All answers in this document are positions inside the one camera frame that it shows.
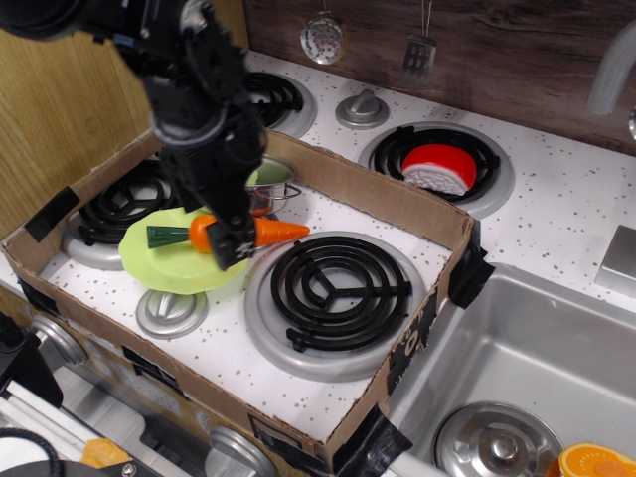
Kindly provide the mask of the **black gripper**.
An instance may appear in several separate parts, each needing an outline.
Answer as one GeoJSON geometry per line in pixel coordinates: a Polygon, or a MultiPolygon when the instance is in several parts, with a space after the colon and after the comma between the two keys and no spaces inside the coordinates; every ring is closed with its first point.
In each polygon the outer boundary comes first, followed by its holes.
{"type": "Polygon", "coordinates": [[[250,106],[226,106],[197,127],[155,117],[153,133],[164,145],[161,159],[183,209],[205,209],[217,217],[207,236],[219,269],[251,258],[256,232],[245,182],[261,164],[266,145],[257,114],[250,106]]]}

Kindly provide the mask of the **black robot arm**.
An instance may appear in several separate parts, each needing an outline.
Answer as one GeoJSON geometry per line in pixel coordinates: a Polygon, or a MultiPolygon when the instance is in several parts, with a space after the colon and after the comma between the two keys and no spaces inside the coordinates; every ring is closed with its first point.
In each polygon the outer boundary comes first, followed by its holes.
{"type": "Polygon", "coordinates": [[[2,30],[34,41],[82,31],[114,44],[141,80],[159,158],[186,211],[207,207],[220,269],[253,255],[244,189],[261,164],[264,126],[244,88],[244,52],[208,1],[4,1],[2,30]]]}

